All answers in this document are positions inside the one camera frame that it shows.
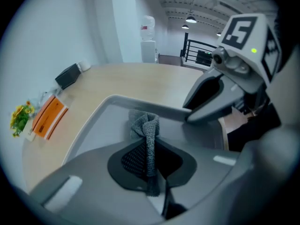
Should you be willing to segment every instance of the black railing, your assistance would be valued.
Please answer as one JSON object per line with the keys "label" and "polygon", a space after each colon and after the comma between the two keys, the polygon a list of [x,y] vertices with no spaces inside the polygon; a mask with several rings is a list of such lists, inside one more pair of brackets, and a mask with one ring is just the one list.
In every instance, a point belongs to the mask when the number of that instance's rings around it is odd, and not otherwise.
{"label": "black railing", "polygon": [[217,48],[213,45],[199,42],[196,40],[188,39],[188,33],[185,34],[183,49],[180,52],[180,56],[184,57],[185,62],[187,61],[194,61],[195,63],[205,65],[210,67],[211,60],[212,60],[212,50],[209,50],[209,48]]}

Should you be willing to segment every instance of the black box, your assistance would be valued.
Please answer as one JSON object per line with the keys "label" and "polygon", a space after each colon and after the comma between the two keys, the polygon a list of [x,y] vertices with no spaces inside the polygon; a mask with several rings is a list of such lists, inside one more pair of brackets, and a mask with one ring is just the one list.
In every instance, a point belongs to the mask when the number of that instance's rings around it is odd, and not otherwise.
{"label": "black box", "polygon": [[63,70],[61,74],[55,78],[55,80],[62,89],[65,89],[71,84],[75,83],[79,75],[80,71],[75,63]]}

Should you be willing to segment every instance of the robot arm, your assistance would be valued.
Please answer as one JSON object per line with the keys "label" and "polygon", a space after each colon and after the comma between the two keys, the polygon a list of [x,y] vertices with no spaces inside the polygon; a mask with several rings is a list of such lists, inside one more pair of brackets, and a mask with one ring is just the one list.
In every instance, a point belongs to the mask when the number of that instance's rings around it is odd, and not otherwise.
{"label": "robot arm", "polygon": [[235,106],[256,109],[265,98],[281,61],[281,48],[265,15],[232,16],[213,51],[212,69],[189,92],[183,107],[190,123],[215,120]]}

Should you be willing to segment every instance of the ceiling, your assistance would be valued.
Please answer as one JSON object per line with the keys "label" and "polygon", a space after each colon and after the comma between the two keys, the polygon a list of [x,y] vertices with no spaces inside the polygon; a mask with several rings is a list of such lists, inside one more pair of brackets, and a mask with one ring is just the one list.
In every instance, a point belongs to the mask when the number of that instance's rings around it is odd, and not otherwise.
{"label": "ceiling", "polygon": [[231,15],[241,13],[264,13],[271,25],[278,7],[273,0],[159,0],[170,21],[184,23],[192,14],[196,26],[221,31]]}

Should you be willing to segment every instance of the yellow flowers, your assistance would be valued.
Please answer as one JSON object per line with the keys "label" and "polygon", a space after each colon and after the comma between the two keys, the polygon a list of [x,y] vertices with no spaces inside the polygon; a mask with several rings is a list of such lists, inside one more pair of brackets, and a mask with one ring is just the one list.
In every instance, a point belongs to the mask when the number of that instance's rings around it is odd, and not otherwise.
{"label": "yellow flowers", "polygon": [[13,137],[19,137],[20,133],[24,130],[24,127],[30,117],[30,114],[34,113],[34,107],[30,101],[27,101],[25,105],[16,107],[16,110],[11,115],[10,128],[14,130]]}

